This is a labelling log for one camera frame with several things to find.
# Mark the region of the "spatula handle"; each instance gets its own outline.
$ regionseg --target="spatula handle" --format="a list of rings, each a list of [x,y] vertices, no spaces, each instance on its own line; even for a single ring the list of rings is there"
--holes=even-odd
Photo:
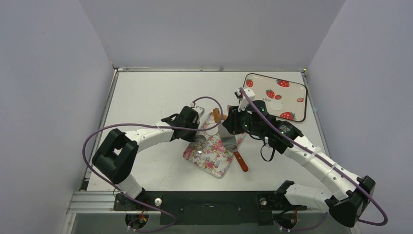
[[[248,171],[248,166],[246,165],[244,159],[241,157],[241,154],[238,151],[236,151],[236,152],[234,152],[234,156],[237,159],[238,163],[240,164],[241,169],[244,172],[247,172]]]

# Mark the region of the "cable tie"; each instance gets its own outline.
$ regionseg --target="cable tie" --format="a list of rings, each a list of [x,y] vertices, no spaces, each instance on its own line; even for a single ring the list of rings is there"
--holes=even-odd
[[[335,163],[333,164],[333,166],[327,171],[327,173],[324,175],[324,177],[323,177],[320,181],[323,182],[323,181],[326,179],[326,177],[328,176],[328,174],[329,174],[330,172],[332,172],[332,170],[333,170],[336,166],[337,166],[337,163],[335,162]]]
[[[305,167],[314,158],[314,156],[320,152],[321,152],[321,148],[317,146],[312,152],[312,154],[307,158],[306,162],[302,164],[302,166]]]

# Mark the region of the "wooden handle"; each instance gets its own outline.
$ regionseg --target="wooden handle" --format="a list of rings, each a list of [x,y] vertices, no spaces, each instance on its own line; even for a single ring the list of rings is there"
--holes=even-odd
[[[234,156],[237,159],[238,163],[240,164],[241,169],[244,172],[247,172],[248,171],[248,166],[246,165],[244,159],[241,157],[241,154],[237,151],[237,152],[234,152]]]
[[[219,122],[219,120],[221,119],[221,116],[222,116],[222,120],[223,120],[223,121],[225,121],[226,118],[228,117],[228,116],[226,116],[226,115],[221,115],[221,114],[219,113],[218,108],[213,109],[213,110],[212,110],[212,113],[214,114],[214,121],[215,121],[215,123],[218,123],[218,122]]]

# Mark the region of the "wall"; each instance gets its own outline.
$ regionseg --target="wall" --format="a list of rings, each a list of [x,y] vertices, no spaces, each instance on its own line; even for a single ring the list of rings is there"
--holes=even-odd
[[[413,1],[347,0],[308,67],[331,157],[376,180],[389,215],[364,234],[413,233]],[[370,205],[362,216],[381,221]]]
[[[0,233],[59,233],[113,69],[76,0],[0,3]]]
[[[344,0],[79,0],[115,67],[306,68]]]

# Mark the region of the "screw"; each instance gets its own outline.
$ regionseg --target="screw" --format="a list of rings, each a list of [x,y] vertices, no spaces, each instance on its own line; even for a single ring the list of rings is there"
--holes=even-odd
[[[162,200],[160,198],[155,199],[155,206],[160,206],[162,204]]]
[[[267,200],[266,200],[265,198],[261,198],[261,199],[260,199],[260,204],[261,204],[262,206],[265,206],[265,205],[267,204]]]

